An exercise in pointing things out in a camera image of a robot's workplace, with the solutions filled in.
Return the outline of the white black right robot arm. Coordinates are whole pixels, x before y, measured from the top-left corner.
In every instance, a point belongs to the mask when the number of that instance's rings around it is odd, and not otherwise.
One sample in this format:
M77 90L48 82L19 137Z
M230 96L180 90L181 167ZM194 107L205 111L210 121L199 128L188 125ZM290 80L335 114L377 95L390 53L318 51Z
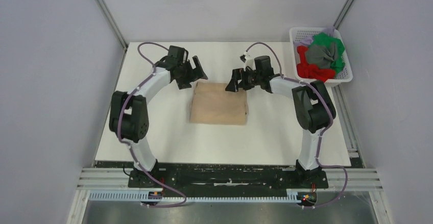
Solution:
M269 56L240 56L244 66L232 71L225 90L239 92L256 86L268 93L291 98L298 124L303 130L301 152L296 160L295 181L301 187L310 186L319 177L323 166L318 163L324 131L332 126L335 107L324 82L301 82L275 74Z

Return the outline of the beige t shirt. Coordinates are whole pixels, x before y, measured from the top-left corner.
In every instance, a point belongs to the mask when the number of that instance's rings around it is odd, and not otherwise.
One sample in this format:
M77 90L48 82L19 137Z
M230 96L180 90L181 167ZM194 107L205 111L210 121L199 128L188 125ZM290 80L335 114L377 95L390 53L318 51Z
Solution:
M207 125L247 124L248 102L244 90L229 92L224 83L198 82L191 101L189 121Z

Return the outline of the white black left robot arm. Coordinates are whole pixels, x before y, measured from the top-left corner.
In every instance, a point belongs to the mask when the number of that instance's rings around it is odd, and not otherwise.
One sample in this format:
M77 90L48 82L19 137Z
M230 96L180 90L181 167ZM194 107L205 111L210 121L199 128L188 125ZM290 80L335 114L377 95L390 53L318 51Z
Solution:
M207 80L198 56L179 46L166 48L167 54L151 63L150 74L131 91L115 91L111 97L109 129L119 142L125 144L134 160L134 166L142 171L141 180L148 187L160 182L160 172L155 170L157 159L153 155L147 133L150 128L148 104L154 96L170 83L178 89L189 89L198 80Z

